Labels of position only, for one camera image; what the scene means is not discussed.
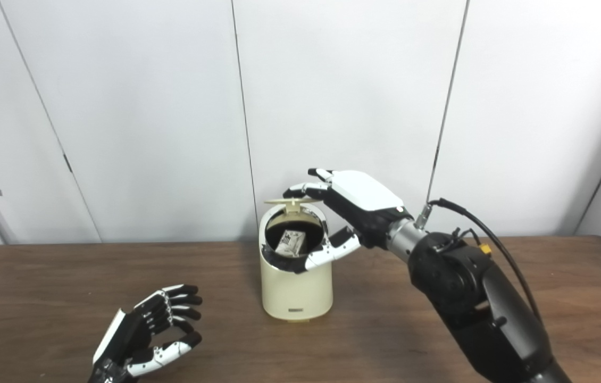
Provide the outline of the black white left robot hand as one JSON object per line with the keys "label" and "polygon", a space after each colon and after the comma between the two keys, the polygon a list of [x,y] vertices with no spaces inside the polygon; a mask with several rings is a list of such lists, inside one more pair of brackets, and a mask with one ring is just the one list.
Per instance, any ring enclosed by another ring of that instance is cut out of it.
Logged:
{"label": "black white left robot hand", "polygon": [[190,321],[202,315],[194,285],[157,289],[132,311],[119,309],[94,353],[89,382],[138,382],[198,346],[203,338]]}

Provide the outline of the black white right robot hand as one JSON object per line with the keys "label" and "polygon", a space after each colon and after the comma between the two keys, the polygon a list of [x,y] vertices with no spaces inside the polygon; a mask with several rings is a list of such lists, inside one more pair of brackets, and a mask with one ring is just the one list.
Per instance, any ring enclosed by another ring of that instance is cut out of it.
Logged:
{"label": "black white right robot hand", "polygon": [[308,174],[320,181],[293,185],[283,197],[318,199],[347,221],[348,226],[330,237],[319,250],[284,262],[282,271],[301,274],[342,259],[361,246],[379,247],[407,261],[426,235],[417,227],[402,199],[368,174],[322,168],[310,168]]}

